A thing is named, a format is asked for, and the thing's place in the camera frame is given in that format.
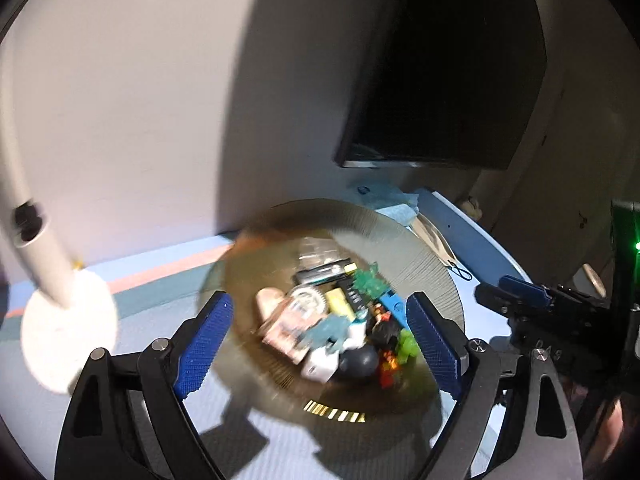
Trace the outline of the person right hand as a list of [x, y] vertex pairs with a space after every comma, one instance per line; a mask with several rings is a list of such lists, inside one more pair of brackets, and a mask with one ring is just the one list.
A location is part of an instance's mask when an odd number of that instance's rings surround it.
[[636, 426], [636, 412], [634, 401], [628, 394], [619, 396], [612, 408], [606, 412], [596, 440], [584, 460], [586, 471], [593, 471], [604, 465], [631, 435]]

